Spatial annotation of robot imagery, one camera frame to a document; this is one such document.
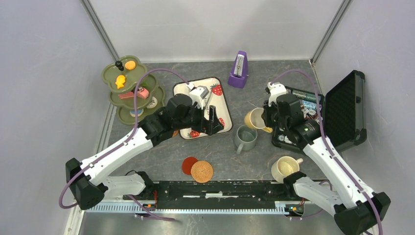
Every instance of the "green scalloped plate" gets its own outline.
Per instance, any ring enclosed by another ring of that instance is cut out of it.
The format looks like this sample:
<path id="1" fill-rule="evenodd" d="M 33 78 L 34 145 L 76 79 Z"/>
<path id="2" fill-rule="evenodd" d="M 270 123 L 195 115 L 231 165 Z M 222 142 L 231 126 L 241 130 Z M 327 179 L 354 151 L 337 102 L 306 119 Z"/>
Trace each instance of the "green scalloped plate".
<path id="1" fill-rule="evenodd" d="M 153 114 L 157 109 L 165 105 L 164 104 L 165 92 L 162 87 L 158 87 L 153 92 L 153 96 L 157 98 L 157 100 L 159 101 L 157 106 L 152 109 L 144 108 L 144 113 L 138 118 L 139 121 L 143 120 L 147 115 Z M 117 114 L 118 119 L 121 121 L 121 123 L 125 125 L 134 125 L 134 122 L 136 121 L 135 117 L 130 115 L 130 109 L 118 107 L 116 114 Z"/>
<path id="2" fill-rule="evenodd" d="M 126 62 L 132 60 L 136 63 L 136 67 L 133 70 L 124 69 L 123 72 L 121 72 L 115 66 L 115 64 L 110 64 L 104 68 L 104 70 L 101 73 L 102 81 L 104 81 L 104 83 L 107 84 L 110 91 L 115 94 L 123 94 L 131 91 L 137 84 L 141 76 L 143 76 L 143 74 L 147 72 L 147 66 L 142 64 L 140 60 L 133 55 L 123 56 L 119 60 L 122 62 L 123 65 L 125 65 Z M 117 86 L 115 84 L 116 78 L 121 74 L 125 75 L 126 81 L 124 83 L 124 87 L 117 89 Z"/>
<path id="3" fill-rule="evenodd" d="M 146 99 L 137 98 L 138 109 L 142 109 L 146 107 L 151 102 L 151 98 L 153 97 L 153 92 L 159 87 L 159 81 L 151 74 L 149 74 L 145 79 L 143 79 L 143 82 L 147 83 L 147 86 L 145 88 L 148 90 L 149 95 Z M 110 102 L 114 106 L 127 108 L 129 110 L 134 109 L 133 98 L 120 99 L 118 95 L 119 94 L 110 93 L 110 96 L 109 96 Z"/>

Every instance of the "mug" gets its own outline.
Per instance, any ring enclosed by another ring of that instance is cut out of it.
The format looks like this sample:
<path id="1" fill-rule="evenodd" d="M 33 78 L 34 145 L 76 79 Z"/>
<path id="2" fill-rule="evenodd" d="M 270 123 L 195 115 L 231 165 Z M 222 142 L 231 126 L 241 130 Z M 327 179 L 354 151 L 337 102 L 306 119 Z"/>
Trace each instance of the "mug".
<path id="1" fill-rule="evenodd" d="M 300 170 L 302 161 L 302 158 L 295 160 L 288 156 L 281 157 L 271 167 L 271 174 L 277 182 L 284 183 L 285 177 Z"/>
<path id="2" fill-rule="evenodd" d="M 235 143 L 237 150 L 236 154 L 240 154 L 242 150 L 248 151 L 255 147 L 256 138 L 258 137 L 258 132 L 249 128 L 246 125 L 242 125 L 236 131 L 235 139 L 233 142 Z"/>
<path id="3" fill-rule="evenodd" d="M 261 129 L 265 132 L 272 133 L 272 128 L 266 127 L 261 115 L 264 112 L 263 108 L 255 108 L 249 111 L 244 118 L 244 123 L 251 129 Z"/>

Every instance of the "red coaster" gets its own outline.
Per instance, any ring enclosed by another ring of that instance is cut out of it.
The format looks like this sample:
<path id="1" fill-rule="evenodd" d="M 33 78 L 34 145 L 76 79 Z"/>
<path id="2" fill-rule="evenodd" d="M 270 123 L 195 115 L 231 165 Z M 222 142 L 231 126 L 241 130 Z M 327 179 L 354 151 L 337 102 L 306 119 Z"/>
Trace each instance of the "red coaster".
<path id="1" fill-rule="evenodd" d="M 182 170 L 183 173 L 186 175 L 191 175 L 192 166 L 198 162 L 198 160 L 195 157 L 188 157 L 186 158 L 182 163 Z"/>

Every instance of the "gray mug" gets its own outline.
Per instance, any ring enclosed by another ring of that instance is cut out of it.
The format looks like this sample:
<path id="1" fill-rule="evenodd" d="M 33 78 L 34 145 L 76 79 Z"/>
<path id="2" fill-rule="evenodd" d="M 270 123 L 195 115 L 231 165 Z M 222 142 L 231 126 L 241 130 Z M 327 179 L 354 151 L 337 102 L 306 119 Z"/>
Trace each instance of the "gray mug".
<path id="1" fill-rule="evenodd" d="M 249 128 L 246 125 L 242 125 L 236 131 L 235 139 L 233 142 L 236 147 L 236 154 L 240 154 L 242 150 L 248 151 L 255 147 L 258 132 Z"/>

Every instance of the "strawberry print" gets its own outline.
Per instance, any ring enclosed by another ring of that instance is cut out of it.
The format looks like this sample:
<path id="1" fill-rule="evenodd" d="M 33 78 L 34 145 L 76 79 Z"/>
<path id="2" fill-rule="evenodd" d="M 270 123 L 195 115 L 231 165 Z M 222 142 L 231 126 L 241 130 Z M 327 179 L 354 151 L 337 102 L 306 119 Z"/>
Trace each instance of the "strawberry print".
<path id="1" fill-rule="evenodd" d="M 219 84 L 211 86 L 210 89 L 212 90 L 212 93 L 215 95 L 221 96 L 223 94 L 222 86 Z"/>
<path id="2" fill-rule="evenodd" d="M 223 121 L 221 117 L 219 118 L 219 122 L 223 125 L 223 127 L 225 127 L 225 121 Z"/>
<path id="3" fill-rule="evenodd" d="M 200 135 L 199 132 L 192 130 L 187 136 L 190 138 L 196 138 Z"/>

